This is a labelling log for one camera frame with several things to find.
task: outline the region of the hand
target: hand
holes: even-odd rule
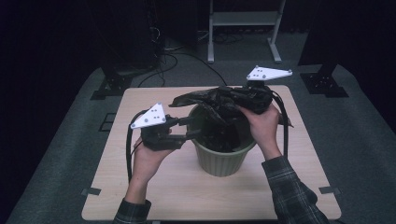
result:
[[[250,123],[250,132],[257,145],[262,150],[266,160],[279,157],[279,147],[276,142],[276,130],[279,122],[279,111],[273,104],[268,109],[258,115],[242,106],[238,106],[240,111],[247,117]]]
[[[140,137],[134,147],[134,169],[124,200],[129,203],[144,203],[150,179],[157,173],[163,159],[174,150],[153,151],[144,146]]]

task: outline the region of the gray carpet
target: gray carpet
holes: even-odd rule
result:
[[[276,44],[283,62],[277,64],[262,35],[244,35],[239,42],[215,45],[215,62],[210,66],[228,85],[245,84],[256,64],[292,69],[293,76],[266,84],[290,88],[329,182],[341,191],[336,196],[343,213],[340,220],[346,224],[396,223],[396,136],[356,78],[342,66],[337,66],[333,76],[348,98],[308,93],[299,74],[316,72],[318,66],[297,66],[305,38],[306,34],[279,34]],[[166,47],[177,46],[172,41]],[[174,51],[177,65],[163,74],[165,87],[223,85],[205,63],[177,54],[181,52],[206,61],[205,44],[197,50]],[[162,62],[164,70],[176,61],[165,56]],[[132,87],[160,87],[163,80],[158,75],[141,83],[153,73],[134,78]],[[98,132],[99,127],[107,113],[117,112],[121,99],[90,100],[103,78],[98,68],[81,88],[7,223],[109,223],[81,217],[85,203],[81,192],[91,186],[108,137],[107,132]]]

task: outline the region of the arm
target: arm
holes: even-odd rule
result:
[[[113,224],[145,223],[151,207],[146,200],[150,179],[157,173],[161,162],[174,150],[153,151],[145,147],[139,138],[134,147],[134,168],[125,197],[114,217]]]
[[[278,148],[276,129],[279,111],[273,105],[260,115],[243,107],[240,110],[247,117],[251,134],[265,158],[262,168],[273,192],[279,223],[329,223],[316,207],[317,195],[300,181]]]

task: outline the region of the light wood surface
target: light wood surface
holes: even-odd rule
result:
[[[82,216],[86,220],[111,220],[117,213],[128,186],[125,162],[125,142],[128,125],[135,114],[158,102],[166,114],[187,117],[193,105],[168,107],[173,99],[191,91],[215,87],[139,88],[128,89],[107,139],[92,188],[101,193],[89,195]],[[336,219],[341,211],[332,193],[320,194],[320,187],[329,182],[306,131],[289,88],[270,86],[283,99],[294,128],[289,133],[289,160],[300,179],[318,195],[318,208]],[[174,126],[172,133],[186,132],[185,126]],[[140,135],[134,130],[133,143]],[[277,141],[283,148],[283,127],[279,126]],[[198,164],[194,145],[187,141],[167,157],[148,185],[148,200],[152,202],[148,220],[255,220],[276,219],[272,194],[261,163],[264,158],[255,146],[247,154],[234,175],[216,177]]]

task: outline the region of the flannel shirt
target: flannel shirt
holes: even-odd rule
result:
[[[279,223],[329,223],[315,206],[317,195],[300,181],[283,156],[265,161],[262,168],[273,192],[274,208]],[[146,223],[151,202],[134,204],[122,201],[113,224]]]

